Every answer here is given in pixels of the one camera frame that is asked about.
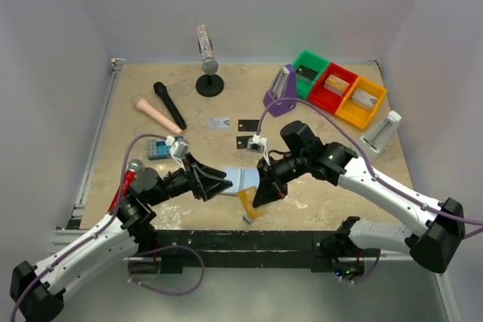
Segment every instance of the purple holder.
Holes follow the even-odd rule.
[[[286,64],[278,71],[272,86],[263,98],[263,104],[267,107],[270,103],[285,97],[297,98],[297,80],[295,69],[291,64]],[[273,117],[287,113],[295,108],[297,102],[282,100],[270,107],[269,112]]]

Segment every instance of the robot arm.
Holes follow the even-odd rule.
[[[396,223],[369,222],[349,217],[336,231],[331,254],[346,249],[384,249],[406,253],[430,271],[443,273],[448,267],[464,236],[464,224],[445,219],[429,210],[432,207],[456,216],[463,216],[463,207],[449,198],[440,202],[416,193],[395,180],[374,170],[391,186],[421,201],[424,207],[396,194],[379,183],[369,173],[365,161],[339,143],[323,144],[310,128],[294,121],[282,128],[281,137],[289,148],[283,158],[266,157],[266,143],[255,138],[255,145],[248,143],[253,151],[264,152],[257,169],[260,184],[253,206],[260,207],[284,198],[288,182],[310,173],[334,186],[341,186],[367,198],[401,221]]]
[[[171,149],[181,168],[164,178],[151,168],[139,170],[110,224],[112,214],[106,214],[92,229],[60,252],[35,265],[22,262],[14,269],[10,295],[15,302],[29,284],[48,270],[20,304],[27,321],[53,320],[62,311],[64,303],[99,273],[139,250],[154,247],[155,231],[150,222],[156,214],[149,206],[189,191],[195,198],[207,201],[232,186],[230,181],[223,179],[224,172],[205,166],[186,153],[185,142],[175,143]],[[97,235],[105,225],[109,226]],[[79,244],[81,246],[76,251],[56,264],[67,250]]]

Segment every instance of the red cylinder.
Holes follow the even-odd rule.
[[[134,158],[131,161],[129,161],[128,169],[126,170],[126,174],[124,175],[124,184],[122,185],[122,196],[125,196],[126,193],[128,192],[129,184],[131,184],[134,181],[134,179],[136,179],[137,171],[141,167],[143,167],[143,163],[140,160],[137,160],[136,158]],[[114,207],[118,203],[118,194],[119,194],[119,190],[116,190],[114,198],[112,199],[112,203],[109,206],[109,209],[107,210],[107,212],[114,209]]]

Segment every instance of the lego brick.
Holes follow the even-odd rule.
[[[174,139],[182,139],[182,136],[176,136]],[[149,160],[164,160],[171,158],[171,146],[167,146],[164,140],[149,139],[146,143],[146,156]]]

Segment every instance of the small block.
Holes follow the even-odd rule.
[[[363,109],[371,110],[377,103],[377,97],[358,88],[354,91],[351,101]]]
[[[295,71],[297,74],[296,78],[298,81],[302,81],[307,84],[311,84],[312,81],[315,80],[315,77],[317,77],[318,72],[314,71],[313,69],[310,69],[309,67],[305,67],[303,65],[300,65],[297,71]]]
[[[342,96],[349,86],[349,82],[335,76],[329,75],[324,82],[324,88],[339,96]]]
[[[251,224],[251,222],[253,222],[253,220],[250,219],[250,217],[247,214],[243,214],[243,220],[248,224]]]

